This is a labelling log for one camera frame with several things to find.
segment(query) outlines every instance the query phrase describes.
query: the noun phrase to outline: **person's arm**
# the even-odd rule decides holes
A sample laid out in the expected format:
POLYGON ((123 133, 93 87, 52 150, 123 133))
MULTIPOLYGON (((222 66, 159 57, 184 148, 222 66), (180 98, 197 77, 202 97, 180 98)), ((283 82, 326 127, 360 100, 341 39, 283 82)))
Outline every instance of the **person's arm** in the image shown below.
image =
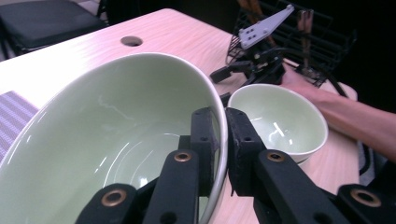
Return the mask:
POLYGON ((329 124, 396 162, 396 115, 315 88, 285 65, 281 86, 304 96, 329 124))

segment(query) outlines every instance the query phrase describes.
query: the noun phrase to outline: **purple placemat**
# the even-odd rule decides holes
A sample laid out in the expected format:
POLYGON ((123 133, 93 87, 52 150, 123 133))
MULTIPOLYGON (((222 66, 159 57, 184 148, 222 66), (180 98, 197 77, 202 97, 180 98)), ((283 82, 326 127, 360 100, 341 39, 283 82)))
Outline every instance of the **purple placemat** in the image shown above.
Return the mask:
POLYGON ((13 91, 0 95, 0 161, 37 111, 13 91))

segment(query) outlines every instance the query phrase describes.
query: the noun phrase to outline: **small bowl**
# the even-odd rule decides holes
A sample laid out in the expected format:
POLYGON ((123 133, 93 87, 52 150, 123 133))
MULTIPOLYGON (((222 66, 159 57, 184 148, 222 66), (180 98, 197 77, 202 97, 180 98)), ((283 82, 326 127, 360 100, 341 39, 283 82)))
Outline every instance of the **small bowl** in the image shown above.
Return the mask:
POLYGON ((143 187, 159 176, 179 137, 191 134, 191 114, 203 107, 213 112, 219 141, 214 187, 200 199, 206 223, 226 172, 224 108, 202 71, 161 53, 93 69, 32 118, 0 165, 1 223, 75 223, 99 189, 143 187))
POLYGON ((327 122, 318 109, 283 87, 242 87, 231 96, 228 107, 247 114, 267 148, 284 151, 297 163, 307 160, 327 140, 327 122))

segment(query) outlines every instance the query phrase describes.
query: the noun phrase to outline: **black chair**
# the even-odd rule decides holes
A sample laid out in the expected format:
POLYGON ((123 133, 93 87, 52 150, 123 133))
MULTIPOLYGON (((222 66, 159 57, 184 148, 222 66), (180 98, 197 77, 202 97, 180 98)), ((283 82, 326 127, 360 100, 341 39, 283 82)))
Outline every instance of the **black chair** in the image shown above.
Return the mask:
POLYGON ((0 6, 0 44, 15 55, 54 45, 107 27, 91 12, 68 0, 31 1, 0 6))

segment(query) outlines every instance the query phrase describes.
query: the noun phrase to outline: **black wire rack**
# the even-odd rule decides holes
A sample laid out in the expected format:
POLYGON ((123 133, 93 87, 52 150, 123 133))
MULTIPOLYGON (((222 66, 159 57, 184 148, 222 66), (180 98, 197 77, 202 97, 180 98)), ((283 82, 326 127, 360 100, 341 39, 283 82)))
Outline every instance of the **black wire rack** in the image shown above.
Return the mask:
MULTIPOLYGON (((303 52, 302 37, 303 34, 297 28, 297 13, 299 10, 310 9, 300 7, 292 2, 284 0, 259 1, 262 15, 253 13, 245 8, 240 9, 238 18, 233 28, 233 36, 227 53, 226 63, 233 63, 244 57, 244 50, 241 48, 239 39, 239 30, 246 29, 252 25, 252 18, 256 21, 264 20, 283 10, 287 5, 293 5, 294 11, 272 32, 271 37, 274 39, 278 47, 298 50, 303 52)), ((357 39, 357 32, 351 31, 350 35, 343 35, 332 30, 333 18, 314 12, 310 39, 310 58, 315 60, 321 66, 321 69, 331 73, 333 69, 343 60, 349 53, 353 44, 357 39)), ((296 54, 284 54, 291 61, 302 64, 304 58, 296 54)))

